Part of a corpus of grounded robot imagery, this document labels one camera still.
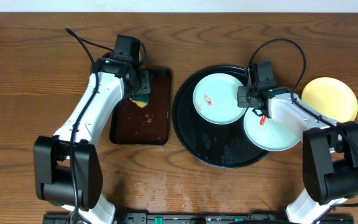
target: yellow plate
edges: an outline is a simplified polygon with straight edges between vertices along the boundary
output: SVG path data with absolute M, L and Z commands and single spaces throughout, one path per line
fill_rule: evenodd
M 317 78 L 302 92 L 302 101 L 328 118 L 339 122 L 353 121 L 358 105 L 353 91 L 335 78 Z

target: dark rectangular tray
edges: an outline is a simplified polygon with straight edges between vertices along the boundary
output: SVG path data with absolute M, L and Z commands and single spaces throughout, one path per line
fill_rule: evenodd
M 140 108 L 122 99 L 112 112 L 110 141 L 114 144 L 163 145 L 168 141 L 172 73 L 148 69 L 152 91 L 149 103 Z

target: round black tray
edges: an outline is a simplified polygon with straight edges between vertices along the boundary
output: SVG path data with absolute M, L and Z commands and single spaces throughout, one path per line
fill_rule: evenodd
M 244 131 L 244 115 L 231 124 L 213 124 L 203 119 L 193 105 L 197 83 L 214 73 L 226 73 L 247 84 L 242 67 L 218 65 L 198 71 L 182 84 L 173 101 L 173 127 L 183 146 L 199 160 L 225 168 L 249 166 L 269 152 L 249 140 Z

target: wood grain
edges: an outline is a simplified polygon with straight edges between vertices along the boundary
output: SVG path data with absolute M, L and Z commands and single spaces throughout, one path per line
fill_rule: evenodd
M 64 212 L 35 196 L 32 146 L 63 124 L 88 83 L 89 59 L 65 26 L 110 47 L 117 34 L 137 37 L 149 65 L 173 70 L 172 96 L 196 71 L 245 66 L 260 44 L 286 37 L 308 58 L 300 90 L 328 76 L 358 99 L 358 14 L 0 13 L 0 223 L 40 223 L 44 213 Z M 104 53 L 90 49 L 95 57 Z M 293 86 L 301 71 L 299 52 L 287 43 L 269 45 L 258 60 L 273 61 L 279 85 Z M 113 145 L 109 128 L 108 121 L 98 146 L 103 194 L 121 210 L 279 210 L 303 189 L 300 144 L 250 167 L 218 169 L 188 153 L 172 123 L 164 146 Z M 338 212 L 358 223 L 358 208 Z

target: yellow sponge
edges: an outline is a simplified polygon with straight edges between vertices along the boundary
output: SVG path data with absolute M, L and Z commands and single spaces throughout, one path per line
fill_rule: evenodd
M 132 99 L 132 102 L 136 103 L 136 105 L 140 108 L 145 107 L 149 103 L 149 96 L 138 96 Z

